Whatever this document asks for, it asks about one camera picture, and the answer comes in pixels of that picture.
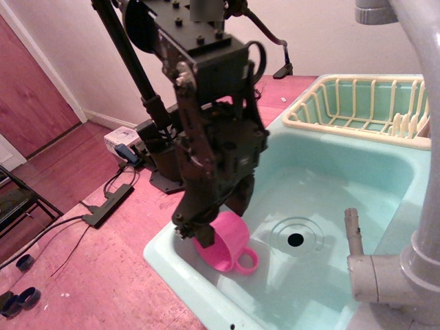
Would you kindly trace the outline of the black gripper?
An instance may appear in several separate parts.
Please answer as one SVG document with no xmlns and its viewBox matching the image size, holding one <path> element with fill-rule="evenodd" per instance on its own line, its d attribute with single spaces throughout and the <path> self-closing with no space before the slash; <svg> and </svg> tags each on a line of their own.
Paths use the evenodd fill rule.
<svg viewBox="0 0 440 330">
<path fill-rule="evenodd" d="M 203 248 L 215 243 L 210 225 L 222 205 L 242 215 L 254 190 L 255 137 L 216 137 L 198 150 L 187 137 L 176 143 L 185 193 L 172 215 L 181 239 L 195 236 Z"/>
</svg>

